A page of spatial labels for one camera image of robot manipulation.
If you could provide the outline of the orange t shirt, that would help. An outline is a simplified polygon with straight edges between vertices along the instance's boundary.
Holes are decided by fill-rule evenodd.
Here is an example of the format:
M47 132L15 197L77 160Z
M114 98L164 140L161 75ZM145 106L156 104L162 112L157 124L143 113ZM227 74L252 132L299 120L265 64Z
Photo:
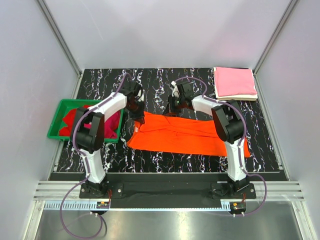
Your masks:
M227 156L213 120L144 113L144 124L134 123L127 146L135 150L189 155Z

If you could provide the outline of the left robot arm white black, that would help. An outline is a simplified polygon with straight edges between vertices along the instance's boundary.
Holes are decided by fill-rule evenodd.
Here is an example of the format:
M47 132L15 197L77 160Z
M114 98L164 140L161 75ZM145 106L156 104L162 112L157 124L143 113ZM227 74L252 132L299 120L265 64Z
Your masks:
M137 82L119 88L102 102L91 107L76 109L70 140L79 153L85 168L85 177L80 181L83 193L103 198L109 193L107 174L101 158L105 142L105 122L115 113L127 109L135 122L143 125L144 91Z

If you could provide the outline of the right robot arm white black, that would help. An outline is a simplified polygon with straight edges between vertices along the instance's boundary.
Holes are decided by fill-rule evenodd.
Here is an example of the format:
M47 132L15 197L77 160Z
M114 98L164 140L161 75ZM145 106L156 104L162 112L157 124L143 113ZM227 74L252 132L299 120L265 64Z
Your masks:
M236 100L221 101L203 94L196 94L187 81L171 82L172 93L163 112L165 116L177 116L182 109L202 112L212 116L215 131L224 142L227 153L228 180L213 189L219 197L242 198L248 196L250 180L245 167L245 138L247 126Z

